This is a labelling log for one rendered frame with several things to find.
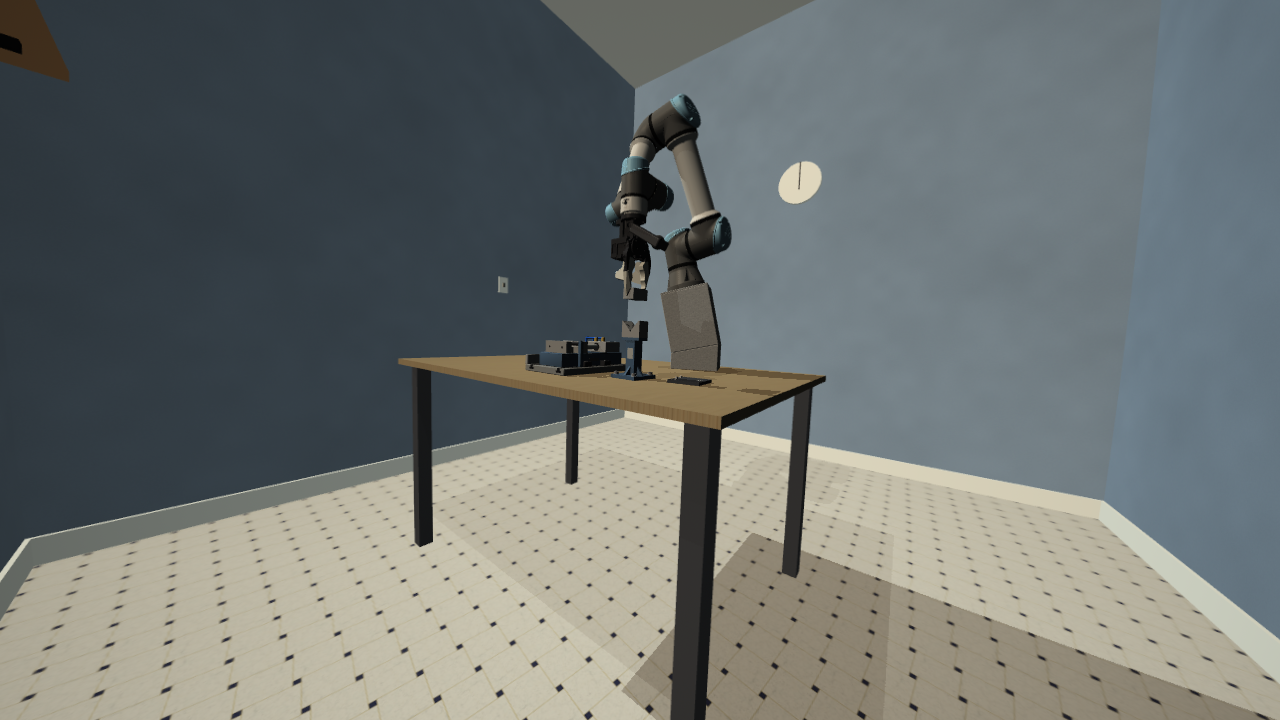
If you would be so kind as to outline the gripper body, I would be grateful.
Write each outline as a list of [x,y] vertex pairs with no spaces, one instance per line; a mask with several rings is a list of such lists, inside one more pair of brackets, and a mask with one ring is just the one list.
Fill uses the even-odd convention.
[[634,261],[637,260],[644,261],[644,258],[648,258],[649,245],[646,243],[646,241],[628,232],[632,224],[644,225],[645,223],[646,223],[646,217],[640,213],[625,213],[623,215],[621,215],[621,219],[616,220],[616,225],[620,225],[620,237],[625,236],[626,237],[611,240],[612,259],[620,260],[622,263],[625,261],[623,251],[626,249],[626,243],[631,243],[631,250],[634,252]]

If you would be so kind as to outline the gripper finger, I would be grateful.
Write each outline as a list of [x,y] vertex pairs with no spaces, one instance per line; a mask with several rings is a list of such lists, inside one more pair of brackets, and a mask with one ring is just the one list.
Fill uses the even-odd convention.
[[632,272],[634,272],[634,268],[635,268],[634,252],[631,250],[631,243],[626,245],[626,249],[623,251],[623,260],[625,260],[623,265],[622,265],[622,268],[618,272],[616,272],[614,278],[620,279],[620,281],[625,281],[625,295],[628,296],[628,291],[632,287],[631,281],[634,278]]
[[652,270],[652,258],[650,258],[650,251],[649,251],[649,255],[648,255],[648,258],[644,258],[644,261],[635,264],[635,272],[632,274],[634,275],[632,282],[637,283],[637,284],[641,284],[641,290],[646,290],[646,283],[648,283],[648,278],[650,275],[650,270]]

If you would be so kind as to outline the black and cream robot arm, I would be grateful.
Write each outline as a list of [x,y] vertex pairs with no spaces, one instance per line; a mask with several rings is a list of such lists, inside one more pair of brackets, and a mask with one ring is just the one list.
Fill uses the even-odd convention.
[[622,164],[621,184],[614,202],[605,208],[607,220],[614,227],[620,227],[616,225],[616,219],[625,213],[640,213],[646,217],[646,213],[654,209],[668,210],[675,200],[673,190],[652,176],[649,165],[660,149],[667,146],[673,152],[692,217],[691,231],[689,228],[673,231],[666,236],[666,241],[660,234],[653,236],[636,224],[628,231],[652,243],[653,249],[666,252],[669,272],[667,291],[705,283],[698,270],[698,260],[719,254],[730,249],[731,243],[730,222],[726,217],[721,217],[721,211],[716,211],[698,152],[699,126],[701,119],[698,109],[685,94],[669,99],[646,117],[634,135],[630,145],[631,158],[626,158]]

